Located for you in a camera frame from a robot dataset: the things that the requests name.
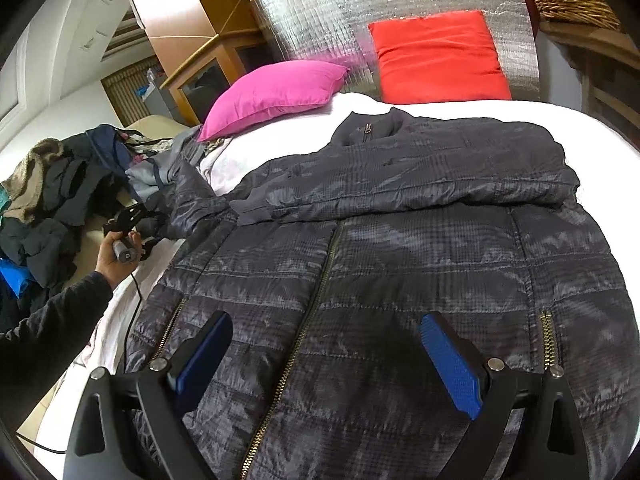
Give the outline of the person's left forearm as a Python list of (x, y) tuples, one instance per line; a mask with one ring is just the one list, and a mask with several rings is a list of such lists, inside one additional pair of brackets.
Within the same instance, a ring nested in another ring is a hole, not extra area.
[(93, 271), (1, 335), (1, 421), (14, 432), (88, 344), (113, 297)]

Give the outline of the person's left hand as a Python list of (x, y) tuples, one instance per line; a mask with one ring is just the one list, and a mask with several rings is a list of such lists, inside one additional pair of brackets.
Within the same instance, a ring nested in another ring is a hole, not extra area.
[[(136, 256), (130, 261), (120, 262), (115, 256), (113, 246), (116, 240), (124, 237), (130, 240), (132, 247), (136, 251)], [(123, 232), (108, 232), (100, 245), (98, 258), (96, 259), (96, 272), (106, 279), (111, 289), (115, 289), (125, 278), (128, 278), (128, 276), (137, 269), (142, 254), (142, 239), (137, 231), (131, 231), (128, 234)]]

